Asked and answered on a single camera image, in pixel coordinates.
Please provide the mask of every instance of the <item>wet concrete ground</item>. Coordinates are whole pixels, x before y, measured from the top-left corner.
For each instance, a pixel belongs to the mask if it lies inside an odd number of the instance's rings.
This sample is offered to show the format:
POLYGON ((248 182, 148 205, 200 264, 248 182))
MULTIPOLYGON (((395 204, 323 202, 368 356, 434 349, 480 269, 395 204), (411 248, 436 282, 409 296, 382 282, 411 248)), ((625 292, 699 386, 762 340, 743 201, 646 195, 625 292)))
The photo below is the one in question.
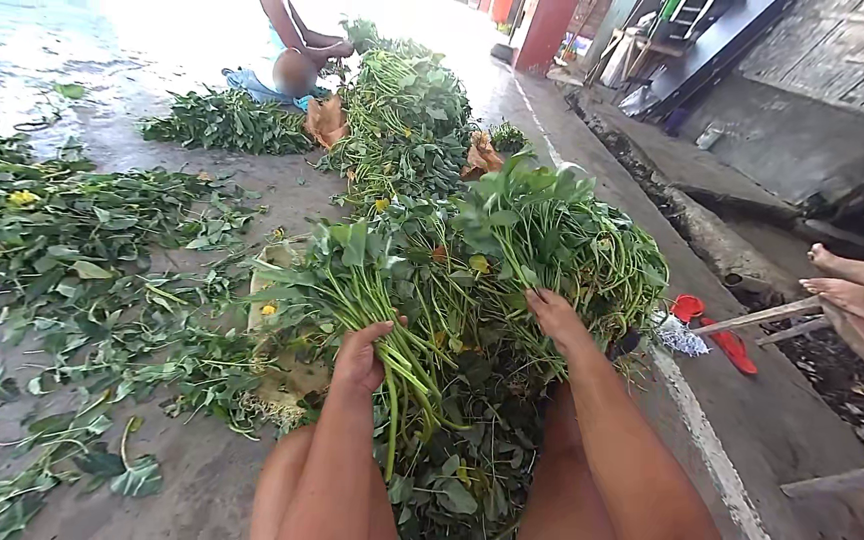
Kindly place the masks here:
MULTIPOLYGON (((599 177, 601 197, 655 236, 672 268, 673 297, 679 292, 698 294, 715 317, 739 313, 738 303, 568 110, 558 90, 547 80, 513 76, 489 57, 489 49, 502 35, 483 13, 451 0, 324 0, 314 5, 295 0, 294 5, 310 27, 324 33, 339 33, 340 14, 362 14, 375 20, 386 35, 411 37, 445 53, 445 62, 465 82, 475 117, 484 124, 510 119, 534 141, 539 157, 549 165, 560 155, 584 166, 599 177)), ((82 84, 88 93, 77 102, 58 102, 55 93, 49 95, 61 119, 32 135, 38 153, 48 156, 68 136, 75 136, 101 170, 185 166, 212 174, 235 173, 245 188, 265 194, 257 204, 270 206, 247 240, 261 240, 279 226, 302 232, 306 216, 341 214, 329 205, 329 196, 341 191, 343 182, 314 171, 306 162, 314 162, 318 154, 271 157, 186 151, 145 142, 135 128, 139 117, 167 113, 166 91, 186 92, 201 83, 221 88, 222 68, 257 62, 266 32, 258 0, 0 2, 0 130, 8 133, 18 122, 49 115, 42 91, 54 83, 82 84), (297 178, 305 182, 299 184, 297 178)), ((196 255, 162 258, 159 264, 194 268, 202 262, 196 255)), ((43 362, 21 353, 35 348, 32 342, 13 349, 0 344, 0 361, 18 377, 20 386, 32 373, 18 368, 43 362)), ((864 492, 796 504, 778 492, 782 483, 864 465, 864 448, 774 349, 756 351, 754 359, 758 379, 742 377, 719 352, 681 360, 679 365, 745 483, 746 497, 761 515, 764 531, 783 539, 864 537, 864 492)), ((636 397, 642 411, 699 488, 723 537, 762 538, 739 526, 737 510, 723 501, 721 478, 709 472, 708 449, 694 442, 695 434, 683 423, 669 385, 663 373, 654 372, 645 384, 648 391, 636 397)), ((82 495, 76 486, 58 488, 26 538, 212 539, 245 534, 254 480, 274 444, 273 431, 264 431, 263 440, 254 443, 215 419, 198 417, 187 424, 168 419, 155 403, 119 411, 110 438, 119 435, 128 415, 145 417, 129 446, 137 455, 158 456, 163 492, 130 499, 106 489, 82 495)), ((21 436, 18 419, 27 412, 67 411, 73 404, 73 396, 60 394, 1 406, 0 441, 21 436)), ((0 478, 13 474, 17 463, 0 448, 0 478)))

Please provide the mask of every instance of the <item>red pillar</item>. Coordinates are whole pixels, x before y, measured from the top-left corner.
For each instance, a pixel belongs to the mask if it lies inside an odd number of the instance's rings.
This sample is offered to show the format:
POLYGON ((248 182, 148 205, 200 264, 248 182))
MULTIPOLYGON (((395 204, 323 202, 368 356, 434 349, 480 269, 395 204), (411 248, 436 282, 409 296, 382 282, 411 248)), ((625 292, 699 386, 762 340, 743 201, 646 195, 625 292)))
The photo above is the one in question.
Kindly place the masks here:
POLYGON ((492 22, 507 22, 511 8, 512 0, 492 0, 492 22))
POLYGON ((546 75, 559 51, 579 0, 528 0, 522 26, 515 30, 511 66, 546 75))

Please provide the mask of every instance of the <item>hand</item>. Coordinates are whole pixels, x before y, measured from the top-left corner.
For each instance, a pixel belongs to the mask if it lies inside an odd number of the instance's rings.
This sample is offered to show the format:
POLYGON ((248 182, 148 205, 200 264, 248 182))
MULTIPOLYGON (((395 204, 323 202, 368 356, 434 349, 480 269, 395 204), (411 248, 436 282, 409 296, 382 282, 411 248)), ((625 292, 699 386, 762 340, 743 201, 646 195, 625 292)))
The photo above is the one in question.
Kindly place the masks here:
MULTIPOLYGON (((405 317, 399 320, 404 325, 405 317)), ((358 331, 349 331, 335 354, 331 388, 351 388, 372 395, 385 379, 385 366, 376 358, 373 341, 388 335, 395 323, 372 323, 358 331)))
POLYGON ((348 58, 355 52, 353 43, 347 39, 343 39, 329 48, 332 49, 332 55, 339 58, 348 58))
POLYGON ((568 300, 549 289, 538 291, 541 292, 541 297, 534 290, 525 291, 529 312, 534 314, 538 327, 543 334, 552 338, 555 348, 562 356, 568 358, 588 347, 595 347, 593 337, 589 335, 586 325, 568 300))

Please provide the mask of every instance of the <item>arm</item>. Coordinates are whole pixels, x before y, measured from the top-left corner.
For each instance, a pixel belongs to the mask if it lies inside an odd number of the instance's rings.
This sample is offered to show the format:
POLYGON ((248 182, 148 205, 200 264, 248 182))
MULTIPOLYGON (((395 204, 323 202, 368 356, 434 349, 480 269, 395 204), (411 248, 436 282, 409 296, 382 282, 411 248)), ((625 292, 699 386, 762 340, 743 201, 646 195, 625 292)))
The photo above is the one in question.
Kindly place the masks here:
POLYGON ((341 39, 331 45, 315 47, 315 44, 319 43, 318 37, 325 38, 325 36, 320 33, 311 32, 315 36, 307 41, 302 34, 302 29, 306 28, 305 23, 302 23, 302 19, 298 19, 298 16, 293 20, 292 12, 285 6, 283 0, 260 1, 262 3, 262 10, 265 12, 266 17, 269 18, 271 27, 282 38, 282 43, 285 43, 286 47, 295 49, 299 53, 306 55, 320 68, 330 58, 348 57, 353 54, 352 43, 341 39))
POLYGON ((306 26, 306 22, 302 17, 299 16, 299 12, 296 11, 296 7, 292 5, 292 1, 289 0, 289 12, 292 14, 292 19, 295 22, 295 26, 298 27, 298 31, 302 34, 302 39, 309 45, 313 47, 330 47, 336 43, 342 42, 342 37, 338 35, 325 35, 324 33, 318 33, 315 30, 309 30, 306 26))
POLYGON ((569 302, 526 291, 529 309, 568 362, 588 468, 619 540, 718 539, 689 477, 626 393, 569 302))
POLYGON ((372 394, 384 368, 372 342, 392 330, 375 323, 342 340, 308 459, 278 531, 280 540, 367 540, 373 469, 372 394))

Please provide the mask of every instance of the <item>wrist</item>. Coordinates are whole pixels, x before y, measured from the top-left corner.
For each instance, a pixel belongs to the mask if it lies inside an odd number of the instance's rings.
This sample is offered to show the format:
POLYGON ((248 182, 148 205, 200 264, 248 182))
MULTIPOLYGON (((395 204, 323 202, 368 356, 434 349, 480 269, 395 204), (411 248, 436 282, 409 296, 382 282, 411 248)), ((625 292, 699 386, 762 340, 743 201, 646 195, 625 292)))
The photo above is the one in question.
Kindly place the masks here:
POLYGON ((326 396, 326 399, 335 396, 337 401, 360 401, 364 399, 371 403, 374 392, 374 390, 365 387, 361 382, 342 378, 333 378, 331 384, 328 386, 328 395, 326 396))

